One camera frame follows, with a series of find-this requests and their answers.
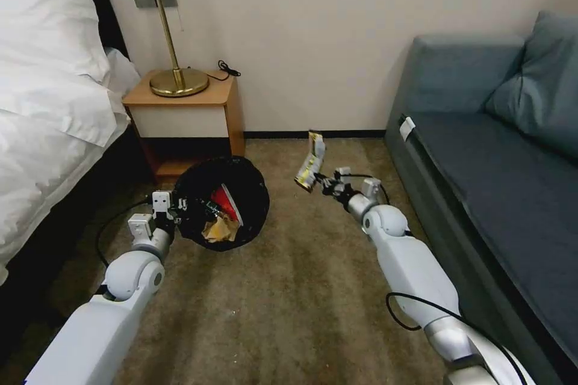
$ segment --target nightstand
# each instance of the nightstand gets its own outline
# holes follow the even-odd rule
[[[201,93],[166,98],[149,88],[156,72],[149,72],[123,103],[157,182],[174,181],[207,158],[244,156],[243,113],[235,77],[210,78],[209,87]]]

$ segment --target sofa cushion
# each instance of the sofa cushion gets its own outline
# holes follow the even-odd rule
[[[540,12],[521,71],[486,109],[521,131],[578,158],[578,16]]]
[[[577,165],[488,114],[411,117],[483,241],[576,362]]]

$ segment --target baseboard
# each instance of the baseboard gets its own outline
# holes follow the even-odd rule
[[[382,138],[385,129],[321,131],[325,138]],[[245,138],[307,138],[307,131],[245,131]]]

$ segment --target black cable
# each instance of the black cable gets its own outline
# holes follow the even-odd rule
[[[133,208],[136,208],[139,205],[143,205],[145,203],[149,203],[150,201],[150,197],[146,196],[143,200],[141,200],[138,203],[133,203],[132,205],[130,205],[128,208],[123,209],[122,211],[118,212],[117,214],[114,214],[112,217],[110,217],[107,221],[105,221],[105,223],[103,225],[101,225],[101,228],[98,229],[98,232],[96,232],[96,237],[95,237],[95,249],[96,249],[96,255],[98,256],[98,258],[101,260],[102,264],[108,268],[108,260],[107,258],[104,256],[103,252],[101,251],[100,248],[100,240],[101,240],[101,236],[102,236],[102,232],[104,232],[104,230],[107,228],[107,226],[112,223],[116,218],[118,218],[119,216],[121,216],[122,214],[127,213],[128,211],[130,211]]]
[[[417,331],[418,329],[421,329],[421,327],[409,327],[406,324],[402,323],[393,313],[393,310],[391,310],[391,303],[390,303],[390,299],[391,297],[401,297],[401,298],[407,298],[407,299],[411,299],[414,301],[418,301],[421,302],[422,304],[428,305],[430,307],[436,308],[439,311],[444,312],[445,314],[453,317],[456,320],[459,320],[460,322],[462,322],[463,324],[469,326],[470,328],[472,328],[475,332],[477,332],[478,334],[480,334],[481,336],[485,337],[486,339],[488,339],[488,341],[490,343],[492,343],[494,346],[496,346],[500,352],[502,352],[504,354],[504,356],[506,357],[506,359],[510,362],[510,364],[512,365],[512,367],[514,368],[514,370],[516,371],[516,374],[518,375],[518,378],[520,379],[520,383],[521,385],[527,385],[526,379],[524,378],[524,375],[522,374],[522,371],[520,370],[520,367],[518,367],[518,364],[516,363],[516,361],[514,361],[514,359],[512,358],[512,356],[510,355],[510,353],[506,350],[506,348],[504,346],[502,346],[501,344],[499,344],[496,340],[494,340],[486,331],[484,331],[483,329],[481,329],[480,327],[474,325],[473,323],[471,323],[469,320],[463,318],[460,315],[457,315],[456,313],[454,313],[451,310],[448,310],[446,308],[443,308],[442,306],[437,305],[436,303],[433,303],[431,301],[425,300],[423,298],[417,297],[417,296],[413,296],[413,295],[409,295],[409,294],[405,294],[405,293],[401,293],[401,292],[390,292],[387,294],[387,296],[385,297],[385,305],[387,306],[388,311],[391,314],[391,317],[393,317],[393,319],[399,324],[401,325],[404,329],[407,329],[409,331]]]
[[[370,176],[369,174],[344,174],[343,176],[349,176],[349,177],[372,177],[372,178],[375,179],[375,176]],[[383,185],[382,183],[380,183],[380,184],[379,184],[379,187],[381,188],[381,191],[382,191],[383,194],[384,194],[385,204],[386,204],[386,205],[390,205],[390,204],[391,204],[391,202],[390,202],[390,197],[389,197],[389,195],[387,194],[387,191],[385,190],[384,185]]]
[[[227,76],[225,78],[218,78],[218,77],[215,77],[213,75],[207,74],[209,77],[214,78],[215,80],[227,81],[230,76],[241,76],[241,73],[238,70],[234,70],[234,69],[230,68],[229,65],[227,65],[223,60],[219,60],[217,62],[217,65],[219,67],[219,70],[225,71],[227,73]]]

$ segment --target brass lamp base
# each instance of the brass lamp base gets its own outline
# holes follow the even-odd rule
[[[152,92],[164,97],[189,96],[208,86],[207,74],[196,69],[165,70],[151,78]]]

